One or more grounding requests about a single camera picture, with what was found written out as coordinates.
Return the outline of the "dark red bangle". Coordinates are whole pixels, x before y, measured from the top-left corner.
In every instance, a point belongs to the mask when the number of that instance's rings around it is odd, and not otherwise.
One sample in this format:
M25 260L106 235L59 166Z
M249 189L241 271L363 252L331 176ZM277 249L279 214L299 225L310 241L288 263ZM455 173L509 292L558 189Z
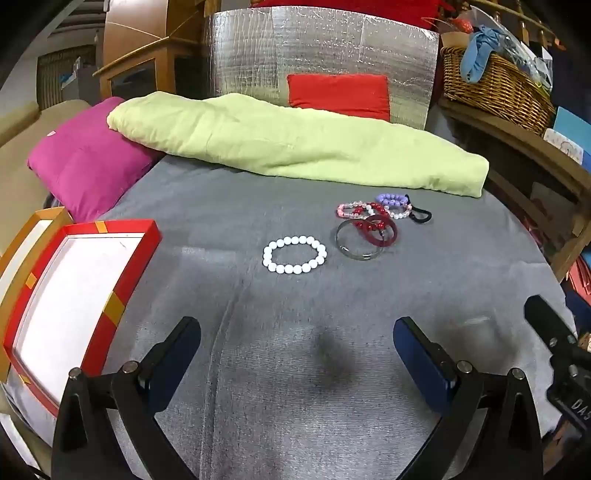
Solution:
M398 240L398 227L389 216L376 214L355 220L353 224L363 238L379 248L390 247Z

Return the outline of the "clear grey bangle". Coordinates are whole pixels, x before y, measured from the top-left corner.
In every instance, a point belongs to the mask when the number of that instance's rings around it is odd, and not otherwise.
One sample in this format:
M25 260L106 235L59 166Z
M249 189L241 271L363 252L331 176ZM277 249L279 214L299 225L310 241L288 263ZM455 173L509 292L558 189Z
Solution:
M344 220L334 232L335 248L351 260L377 259L385 250L384 237L370 239L370 234L356 226L355 220Z

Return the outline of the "red jewelry box tray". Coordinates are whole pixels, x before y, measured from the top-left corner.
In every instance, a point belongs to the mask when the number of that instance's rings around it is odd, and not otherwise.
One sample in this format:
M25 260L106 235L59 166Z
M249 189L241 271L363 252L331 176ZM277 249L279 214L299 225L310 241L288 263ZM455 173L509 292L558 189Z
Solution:
M101 373L126 305L161 240L151 219L61 227L28 270L3 349L32 395L57 414L69 371Z

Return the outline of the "orange jewelry box tray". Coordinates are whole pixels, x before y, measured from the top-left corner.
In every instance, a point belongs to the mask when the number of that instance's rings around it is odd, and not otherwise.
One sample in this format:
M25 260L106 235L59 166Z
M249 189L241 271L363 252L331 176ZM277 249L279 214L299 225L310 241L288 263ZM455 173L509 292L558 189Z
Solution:
M1 257L1 342L4 342L21 291L32 291L38 281L39 275L33 273L33 267L57 232L71 223L72 219L64 207L37 210Z

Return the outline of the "grey bed cover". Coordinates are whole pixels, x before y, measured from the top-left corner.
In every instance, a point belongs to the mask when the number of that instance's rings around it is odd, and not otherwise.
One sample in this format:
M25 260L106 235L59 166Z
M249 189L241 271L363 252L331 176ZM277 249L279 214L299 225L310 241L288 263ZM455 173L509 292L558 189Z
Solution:
M162 240L124 313L111 367L140 357L184 315L204 340L160 423L202 479L393 479L436 418L394 350L415 320L457 360L522 369L543 430L549 353L523 316L539 294L566 312L533 238L494 196L418 191L434 217L399 225L375 260L337 251L317 272L274 275L263 247L285 235L332 243L353 185L267 178L167 157L111 209L151 218Z

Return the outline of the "wicker basket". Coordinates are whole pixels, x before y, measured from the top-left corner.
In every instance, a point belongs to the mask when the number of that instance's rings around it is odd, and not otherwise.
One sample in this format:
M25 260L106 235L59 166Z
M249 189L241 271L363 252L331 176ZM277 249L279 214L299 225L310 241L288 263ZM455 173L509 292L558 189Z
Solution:
M444 97L542 136L556 114L548 92L496 53L489 58L481 79L468 83L460 74L464 53L460 47L441 50Z

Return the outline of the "magenta pillow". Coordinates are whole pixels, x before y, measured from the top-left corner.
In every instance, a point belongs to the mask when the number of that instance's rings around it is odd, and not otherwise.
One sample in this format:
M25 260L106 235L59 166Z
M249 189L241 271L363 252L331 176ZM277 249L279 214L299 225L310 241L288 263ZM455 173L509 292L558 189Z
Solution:
M98 219L163 154L126 139L106 122L121 104L110 97L48 133L27 166L77 223Z

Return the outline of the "blue cloth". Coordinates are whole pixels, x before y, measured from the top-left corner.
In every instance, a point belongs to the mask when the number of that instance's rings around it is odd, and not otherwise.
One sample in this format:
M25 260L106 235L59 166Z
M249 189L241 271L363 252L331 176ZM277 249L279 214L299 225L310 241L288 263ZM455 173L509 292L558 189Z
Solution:
M478 83L486 69L490 56L502 51L500 31L481 26L470 35L468 46L460 63L460 75L469 84Z

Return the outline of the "red cushion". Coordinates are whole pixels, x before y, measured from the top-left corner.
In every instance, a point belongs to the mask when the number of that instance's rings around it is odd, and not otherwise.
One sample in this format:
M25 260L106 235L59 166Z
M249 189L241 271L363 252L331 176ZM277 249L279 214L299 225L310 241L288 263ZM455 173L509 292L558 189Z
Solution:
M388 78L375 74L290 74L288 104L347 116L391 119Z

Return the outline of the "beige sofa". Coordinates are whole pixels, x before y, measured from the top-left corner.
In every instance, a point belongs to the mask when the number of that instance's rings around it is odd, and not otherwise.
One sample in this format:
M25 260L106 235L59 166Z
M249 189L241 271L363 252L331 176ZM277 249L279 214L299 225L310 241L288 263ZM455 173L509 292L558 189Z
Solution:
M29 102L1 115L1 253L48 195L27 166L29 154L48 133L89 107L83 100L69 100L41 110L36 102Z

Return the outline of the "light green folded blanket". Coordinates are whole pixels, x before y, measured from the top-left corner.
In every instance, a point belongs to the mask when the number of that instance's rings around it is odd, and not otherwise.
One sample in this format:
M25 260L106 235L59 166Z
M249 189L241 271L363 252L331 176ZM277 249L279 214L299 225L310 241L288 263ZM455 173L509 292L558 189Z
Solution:
M487 159L425 130L238 93L192 100L157 91L121 103L106 122L153 150L264 176L478 198L489 173Z

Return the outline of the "radiator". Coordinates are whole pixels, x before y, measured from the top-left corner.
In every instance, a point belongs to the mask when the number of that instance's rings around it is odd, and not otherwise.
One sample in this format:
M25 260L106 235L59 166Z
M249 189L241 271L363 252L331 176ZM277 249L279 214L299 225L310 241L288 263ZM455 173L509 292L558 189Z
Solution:
M75 61L88 64L96 59L96 47L83 45L41 55L37 59L36 99L41 110L62 102L61 84L73 73Z

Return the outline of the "wooden cabinet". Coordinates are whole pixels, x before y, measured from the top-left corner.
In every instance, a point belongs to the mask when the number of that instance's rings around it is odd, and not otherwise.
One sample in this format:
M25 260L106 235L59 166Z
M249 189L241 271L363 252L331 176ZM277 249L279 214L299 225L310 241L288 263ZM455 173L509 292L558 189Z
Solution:
M175 61L197 52L204 1L110 1L103 32L103 66L98 78L101 97L112 95L113 80L132 69L150 64L155 89L176 91Z

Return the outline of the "silver foil insulation sheet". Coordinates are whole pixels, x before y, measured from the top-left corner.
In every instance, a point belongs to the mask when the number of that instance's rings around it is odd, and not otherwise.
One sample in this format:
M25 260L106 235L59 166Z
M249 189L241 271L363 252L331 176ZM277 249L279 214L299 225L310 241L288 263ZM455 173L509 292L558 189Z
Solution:
M290 74L375 74L391 120L422 129L439 52L433 31L356 12L281 6L215 13L205 25L205 91L286 106Z

